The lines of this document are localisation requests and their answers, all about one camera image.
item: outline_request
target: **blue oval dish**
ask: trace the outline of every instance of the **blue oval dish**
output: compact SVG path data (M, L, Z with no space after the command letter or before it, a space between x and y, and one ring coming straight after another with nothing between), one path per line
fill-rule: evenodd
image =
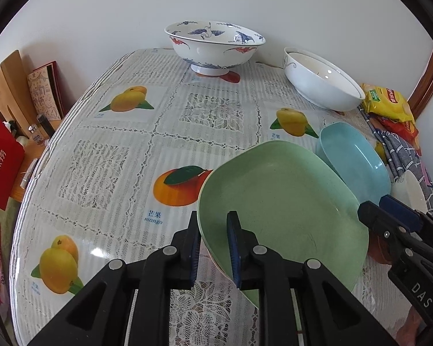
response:
M337 173L359 203L379 204L391 190L390 177L380 157L353 126L336 122L324 127L316 154Z

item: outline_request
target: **metal screw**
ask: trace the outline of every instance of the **metal screw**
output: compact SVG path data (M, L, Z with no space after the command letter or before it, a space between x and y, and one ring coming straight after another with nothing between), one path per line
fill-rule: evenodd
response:
M262 245L257 245L253 248L253 252L257 255L264 255L268 252L268 249Z
M167 246L162 250L162 252L165 255L174 255L174 254L176 254L176 247L175 246Z
M122 268L123 264L124 262L121 261L120 259L114 259L109 262L109 268L111 268L112 270L116 270Z
M310 267L311 269L321 268L321 262L319 260L316 260L316 259L309 259L306 262L306 265L308 265L308 267Z

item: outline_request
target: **book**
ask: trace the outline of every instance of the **book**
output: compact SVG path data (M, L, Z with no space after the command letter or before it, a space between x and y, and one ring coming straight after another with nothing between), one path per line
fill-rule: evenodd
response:
M49 121L62 119L66 113L59 91L56 61L32 71L27 76L27 81L37 114L45 114Z

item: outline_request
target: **wooden desk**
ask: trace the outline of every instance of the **wooden desk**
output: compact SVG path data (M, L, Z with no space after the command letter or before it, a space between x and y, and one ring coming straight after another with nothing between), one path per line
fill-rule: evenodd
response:
M62 121L51 121L51 125L56 130L59 125L61 125ZM27 169L29 168L29 165L31 164L33 159L39 159L42 156L43 151L45 150L45 146L37 146L37 144L33 140L29 140L26 147L24 147L24 160L21 164L21 167L19 168L19 171L17 172L17 176L15 178L15 181L13 183L12 191L10 193L10 197L12 197L14 200L18 202L22 202L24 198L24 193L26 192L25 189L23 189L20 184L21 181L24 178L24 174L26 173Z

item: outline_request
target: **small white bowl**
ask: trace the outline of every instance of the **small white bowl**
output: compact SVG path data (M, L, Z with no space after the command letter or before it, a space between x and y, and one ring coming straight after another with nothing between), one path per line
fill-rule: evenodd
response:
M314 105L347 112L365 98L361 87L331 62L296 48L284 48L284 72L298 93Z
M392 185L390 195L408 207L428 212L427 202L416 176L411 171L405 171Z
M222 76L247 62L266 40L255 31L232 23L192 20L174 23L165 32L173 49L196 73Z

